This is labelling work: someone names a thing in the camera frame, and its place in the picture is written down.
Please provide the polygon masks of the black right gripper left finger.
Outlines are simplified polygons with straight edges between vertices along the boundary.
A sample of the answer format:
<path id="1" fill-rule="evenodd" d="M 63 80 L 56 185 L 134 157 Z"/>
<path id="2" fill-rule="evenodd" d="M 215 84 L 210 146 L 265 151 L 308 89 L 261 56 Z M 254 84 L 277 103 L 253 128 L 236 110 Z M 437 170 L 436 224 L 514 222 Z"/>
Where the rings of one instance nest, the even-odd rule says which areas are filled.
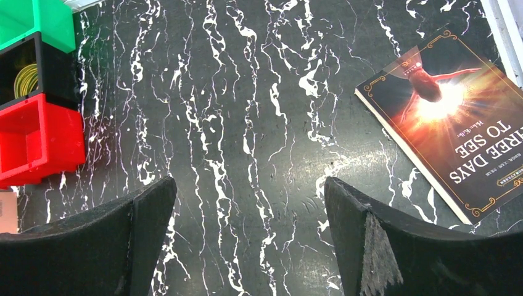
<path id="1" fill-rule="evenodd" d="M 147 295 L 177 194 L 166 176 L 64 219 L 1 235 L 2 295 Z"/>

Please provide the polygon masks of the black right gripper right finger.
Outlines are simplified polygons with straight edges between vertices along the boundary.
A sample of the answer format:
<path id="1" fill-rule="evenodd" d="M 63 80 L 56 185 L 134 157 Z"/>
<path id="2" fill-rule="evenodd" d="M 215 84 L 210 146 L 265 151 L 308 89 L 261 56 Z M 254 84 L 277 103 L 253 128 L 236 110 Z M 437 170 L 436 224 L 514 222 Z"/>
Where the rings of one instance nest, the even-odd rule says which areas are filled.
<path id="1" fill-rule="evenodd" d="M 346 295 L 522 294 L 521 232 L 447 229 L 333 177 L 324 202 Z"/>

